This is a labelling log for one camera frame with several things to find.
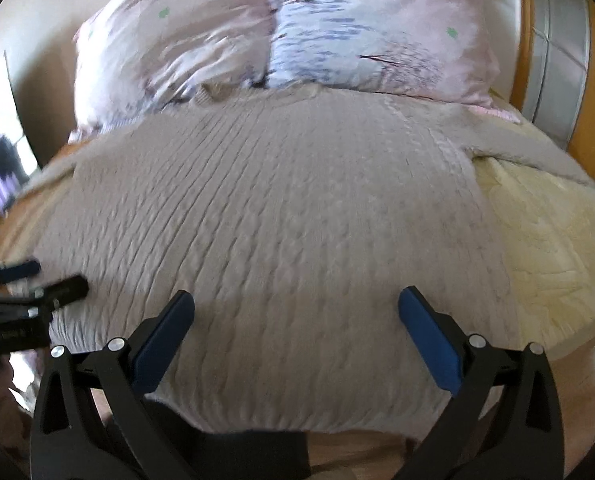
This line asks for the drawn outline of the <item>pink floral left pillow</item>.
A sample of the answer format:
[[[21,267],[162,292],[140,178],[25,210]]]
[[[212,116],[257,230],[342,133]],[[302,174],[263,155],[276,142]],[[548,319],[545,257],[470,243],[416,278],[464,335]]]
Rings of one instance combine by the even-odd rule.
[[[75,37],[73,140],[190,100],[262,84],[276,0],[110,0]]]

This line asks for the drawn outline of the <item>white blue floral right pillow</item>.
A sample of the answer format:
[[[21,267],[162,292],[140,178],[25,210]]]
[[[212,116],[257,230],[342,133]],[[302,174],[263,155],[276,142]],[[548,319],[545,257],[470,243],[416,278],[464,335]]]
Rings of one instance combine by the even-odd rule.
[[[298,81],[490,108],[484,0],[278,0],[267,84]]]

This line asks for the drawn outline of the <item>beige cable-knit sweater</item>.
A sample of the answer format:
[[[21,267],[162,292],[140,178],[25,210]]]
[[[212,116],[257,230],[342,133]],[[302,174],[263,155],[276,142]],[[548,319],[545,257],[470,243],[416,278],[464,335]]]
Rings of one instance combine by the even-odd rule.
[[[50,280],[90,286],[51,338],[98,349],[186,289],[196,319],[156,399],[194,426],[420,439],[448,394],[399,322],[405,287],[468,333],[521,344],[477,156],[588,182],[552,142],[459,104],[203,88],[32,180],[70,181],[34,255]]]

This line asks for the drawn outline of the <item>yellow patterned bedspread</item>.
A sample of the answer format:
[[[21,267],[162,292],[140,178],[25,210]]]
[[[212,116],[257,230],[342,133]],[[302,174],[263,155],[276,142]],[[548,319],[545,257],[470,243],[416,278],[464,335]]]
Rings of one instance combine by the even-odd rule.
[[[459,318],[497,344],[535,341],[562,359],[595,336],[595,185],[517,110],[493,104],[458,108],[475,131],[470,155],[498,259]]]

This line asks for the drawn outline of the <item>wooden headboard with grey panel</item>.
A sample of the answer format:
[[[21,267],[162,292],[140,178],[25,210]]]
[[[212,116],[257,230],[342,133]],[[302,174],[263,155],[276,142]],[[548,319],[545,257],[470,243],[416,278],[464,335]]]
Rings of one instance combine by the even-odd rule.
[[[520,0],[511,103],[595,180],[595,2]]]

